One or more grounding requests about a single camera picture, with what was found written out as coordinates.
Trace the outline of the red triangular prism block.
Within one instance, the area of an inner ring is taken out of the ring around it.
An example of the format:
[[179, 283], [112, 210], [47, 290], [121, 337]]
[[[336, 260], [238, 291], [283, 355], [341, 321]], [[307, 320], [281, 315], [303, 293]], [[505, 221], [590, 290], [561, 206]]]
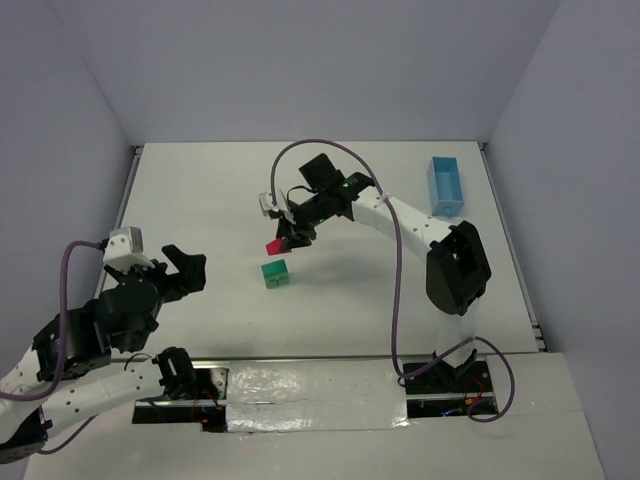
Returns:
[[284, 238], [276, 238], [266, 244], [266, 252], [269, 256], [282, 255], [290, 253], [291, 248]]

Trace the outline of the green rectangular block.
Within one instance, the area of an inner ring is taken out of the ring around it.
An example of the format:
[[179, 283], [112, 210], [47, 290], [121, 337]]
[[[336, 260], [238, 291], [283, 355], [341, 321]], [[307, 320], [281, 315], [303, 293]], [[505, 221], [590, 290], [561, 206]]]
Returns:
[[273, 278], [288, 276], [288, 267], [284, 259], [263, 264], [261, 271], [264, 279], [268, 281], [271, 281]]

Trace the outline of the blue plastic box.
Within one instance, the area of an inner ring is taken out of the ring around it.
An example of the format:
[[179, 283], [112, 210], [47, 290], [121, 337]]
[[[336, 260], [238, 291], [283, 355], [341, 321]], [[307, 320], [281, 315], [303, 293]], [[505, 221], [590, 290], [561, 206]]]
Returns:
[[455, 157], [432, 157], [427, 170], [430, 206], [434, 216], [456, 217], [465, 200]]

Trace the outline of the green castle notched block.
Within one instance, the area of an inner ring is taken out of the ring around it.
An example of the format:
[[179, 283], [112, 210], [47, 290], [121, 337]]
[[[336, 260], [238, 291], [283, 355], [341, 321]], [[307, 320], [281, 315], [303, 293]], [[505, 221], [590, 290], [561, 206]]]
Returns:
[[274, 289], [290, 282], [289, 274], [286, 272], [280, 272], [277, 274], [267, 275], [265, 277], [265, 285], [267, 289]]

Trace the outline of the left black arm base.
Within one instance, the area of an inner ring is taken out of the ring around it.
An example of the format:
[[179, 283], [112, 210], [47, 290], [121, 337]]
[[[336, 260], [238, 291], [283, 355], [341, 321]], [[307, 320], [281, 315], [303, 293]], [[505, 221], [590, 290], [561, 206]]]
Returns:
[[196, 382], [176, 399], [168, 395], [149, 401], [137, 401], [133, 425], [197, 425], [209, 433], [227, 431], [226, 406], [229, 364], [197, 361]]

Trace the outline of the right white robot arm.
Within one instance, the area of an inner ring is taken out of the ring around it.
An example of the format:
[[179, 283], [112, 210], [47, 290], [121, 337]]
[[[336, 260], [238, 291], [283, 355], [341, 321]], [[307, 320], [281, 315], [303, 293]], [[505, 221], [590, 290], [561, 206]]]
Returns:
[[442, 365], [459, 378], [475, 361], [474, 337], [460, 320], [486, 292], [491, 268], [477, 228], [468, 221], [451, 224], [424, 214], [393, 198], [371, 170], [345, 176], [329, 157], [320, 154], [299, 169], [310, 198], [296, 203], [280, 190], [261, 195], [263, 214], [276, 221], [275, 239], [267, 246], [271, 255], [310, 246], [316, 229], [333, 217], [371, 227], [396, 245], [390, 350], [396, 374], [408, 378], [398, 356], [403, 254], [422, 261], [427, 298], [444, 315], [431, 367]]

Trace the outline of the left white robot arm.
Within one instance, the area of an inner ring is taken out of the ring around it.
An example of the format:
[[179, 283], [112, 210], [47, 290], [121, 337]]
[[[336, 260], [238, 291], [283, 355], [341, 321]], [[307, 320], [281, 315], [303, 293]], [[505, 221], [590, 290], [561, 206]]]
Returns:
[[18, 364], [1, 380], [1, 461], [43, 454], [50, 437], [76, 423], [130, 401], [191, 392], [197, 375], [187, 351], [169, 347], [138, 366], [78, 385], [92, 371], [110, 365], [114, 351], [140, 353], [158, 328], [162, 306], [202, 291], [206, 257], [165, 245], [163, 262], [138, 247], [105, 240], [103, 269], [115, 287], [84, 306], [67, 306], [70, 255], [60, 271], [58, 314], [33, 339]]

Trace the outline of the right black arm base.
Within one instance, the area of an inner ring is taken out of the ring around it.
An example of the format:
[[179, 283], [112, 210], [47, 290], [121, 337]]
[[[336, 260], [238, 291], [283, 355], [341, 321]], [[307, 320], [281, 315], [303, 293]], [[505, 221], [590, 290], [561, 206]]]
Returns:
[[439, 395], [455, 400], [477, 400], [493, 392], [487, 363], [477, 358], [476, 349], [458, 367], [442, 360], [420, 375], [398, 378], [397, 382], [409, 395]]

